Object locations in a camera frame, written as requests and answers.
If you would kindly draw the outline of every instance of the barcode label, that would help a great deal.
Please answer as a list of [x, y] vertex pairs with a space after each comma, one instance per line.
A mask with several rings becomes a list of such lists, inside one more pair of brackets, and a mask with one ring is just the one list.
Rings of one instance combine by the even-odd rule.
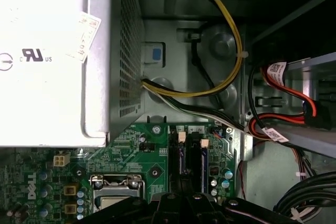
[[275, 129], [273, 128], [263, 128], [262, 131], [269, 136], [270, 139], [272, 139], [275, 142], [280, 142], [280, 143], [284, 143], [284, 142], [289, 142], [289, 140], [287, 138], [285, 138], [283, 135], [281, 135], [279, 132], [277, 132]]
[[273, 65], [271, 65], [271, 68], [270, 68], [269, 71], [276, 73], [276, 72], [278, 72], [278, 69], [280, 68], [280, 66], [281, 65], [279, 65], [279, 64], [273, 64]]
[[283, 75], [286, 65], [286, 62], [277, 62], [267, 68], [267, 74], [280, 86], [285, 86]]

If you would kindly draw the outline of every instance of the blue tab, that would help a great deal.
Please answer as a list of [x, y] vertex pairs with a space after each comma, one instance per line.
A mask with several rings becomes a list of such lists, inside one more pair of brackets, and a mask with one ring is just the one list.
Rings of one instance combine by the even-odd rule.
[[153, 55], [152, 55], [153, 60], [161, 60], [161, 49], [160, 48], [154, 48], [153, 49]]

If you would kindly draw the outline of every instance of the ventilation grille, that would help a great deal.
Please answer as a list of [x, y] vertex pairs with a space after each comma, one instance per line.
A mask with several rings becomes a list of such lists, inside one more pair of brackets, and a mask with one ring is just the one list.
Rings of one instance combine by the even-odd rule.
[[143, 24], [138, 0], [121, 0], [119, 117], [141, 108], [141, 39]]

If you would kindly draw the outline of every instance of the white label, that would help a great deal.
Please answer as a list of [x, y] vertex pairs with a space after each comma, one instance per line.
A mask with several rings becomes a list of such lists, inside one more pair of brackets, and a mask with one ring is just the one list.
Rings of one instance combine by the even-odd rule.
[[289, 140], [287, 138], [282, 136], [279, 132], [277, 132], [273, 128], [268, 129], [268, 128], [265, 127], [265, 128], [262, 129], [262, 131], [275, 142], [277, 142], [277, 141], [280, 142], [280, 143], [289, 142]]
[[283, 82], [283, 75], [287, 62], [277, 62], [268, 67], [268, 75], [280, 86], [285, 86]]
[[82, 12], [75, 35], [75, 47], [67, 56], [74, 57], [84, 63], [92, 42], [96, 36], [101, 19]]
[[297, 177], [306, 177], [306, 173], [296, 172], [295, 173]]

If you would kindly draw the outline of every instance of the power supply casing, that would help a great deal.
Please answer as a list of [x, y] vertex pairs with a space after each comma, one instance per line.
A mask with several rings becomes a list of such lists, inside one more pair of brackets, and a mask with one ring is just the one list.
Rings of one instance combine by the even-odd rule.
[[[0, 146], [104, 147], [143, 113], [138, 0], [0, 3]], [[82, 12], [101, 20], [84, 62]]]

